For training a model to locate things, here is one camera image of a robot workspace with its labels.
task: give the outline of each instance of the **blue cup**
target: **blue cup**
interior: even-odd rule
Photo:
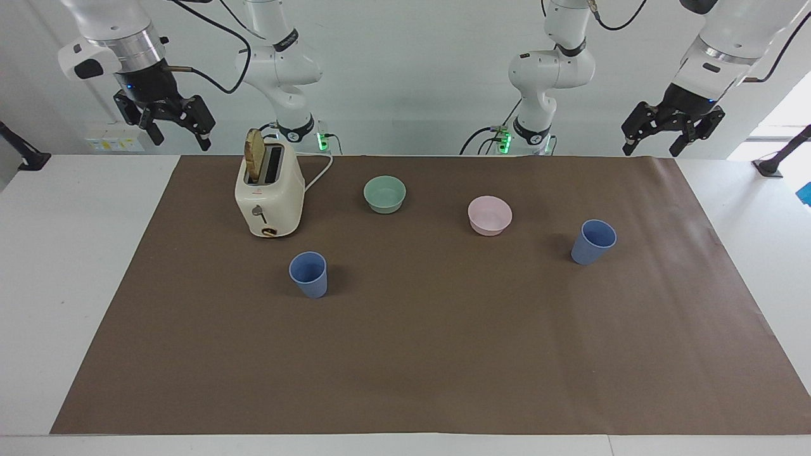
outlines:
[[[574,242],[572,260],[581,265],[594,263],[606,250],[616,244],[616,232],[602,220],[587,220]]]
[[[320,253],[299,253],[288,270],[290,278],[307,297],[318,299],[327,293],[327,261]]]

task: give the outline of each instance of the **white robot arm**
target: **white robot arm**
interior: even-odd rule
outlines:
[[[244,0],[244,3],[256,34],[272,43],[253,49],[245,82],[268,98],[276,114],[277,129],[296,144],[296,150],[314,153],[326,149],[320,123],[297,87],[316,83],[323,75],[312,50],[288,24],[280,0]],[[241,61],[242,57],[237,56],[238,66]]]
[[[724,112],[718,101],[744,81],[809,0],[680,0],[706,17],[706,25],[681,59],[662,102],[640,102],[622,125],[625,155],[639,141],[660,131],[680,131],[670,147],[676,157],[687,145],[706,140]]]
[[[164,58],[169,40],[157,35],[137,0],[61,1],[82,35],[58,54],[69,79],[113,74],[121,86],[113,99],[124,120],[144,129],[153,143],[164,139],[154,121],[170,120],[191,131],[201,149],[211,147],[214,117],[199,95],[181,97]]]
[[[516,56],[509,80],[521,92],[518,116],[508,120],[510,153],[540,154],[546,148],[557,103],[547,96],[551,88],[574,88],[594,77],[594,57],[586,48],[587,0],[551,0],[543,28],[556,43],[553,50]]]

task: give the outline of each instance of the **white table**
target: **white table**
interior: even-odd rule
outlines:
[[[47,436],[177,161],[55,156],[0,194],[0,454],[811,454],[811,436]],[[749,163],[679,165],[808,389],[811,214]]]

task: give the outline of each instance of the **cup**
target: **cup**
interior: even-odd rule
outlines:
[[[371,210],[377,213],[394,213],[406,198],[406,185],[394,176],[377,176],[366,183],[363,197]]]
[[[495,236],[513,221],[509,204],[495,196],[480,196],[467,206],[470,227],[482,236]]]
[[[299,253],[290,262],[288,271],[308,298],[318,299],[327,293],[327,261],[320,253]]]
[[[594,263],[606,250],[616,244],[616,232],[602,220],[587,220],[572,248],[572,260],[580,265]]]

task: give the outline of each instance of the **white cable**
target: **white cable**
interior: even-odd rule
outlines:
[[[326,154],[323,154],[323,153],[308,153],[308,152],[296,152],[296,155],[309,155],[309,156],[313,156],[313,157],[326,157],[326,156],[327,156]],[[328,156],[329,156],[329,163],[327,163],[327,165],[326,165],[326,166],[325,166],[325,167],[324,167],[324,168],[321,170],[321,172],[320,172],[320,173],[318,173],[318,175],[317,175],[317,176],[315,176],[315,177],[314,177],[314,178],[313,178],[313,179],[310,181],[310,183],[308,183],[308,184],[307,184],[307,186],[306,186],[306,187],[304,187],[304,192],[305,192],[305,193],[307,192],[307,190],[310,190],[310,187],[312,187],[312,184],[314,184],[315,182],[317,182],[317,181],[318,181],[318,179],[321,179],[321,176],[323,176],[323,175],[324,175],[324,173],[326,173],[326,172],[327,172],[327,170],[329,169],[329,167],[333,165],[333,155],[330,153]]]

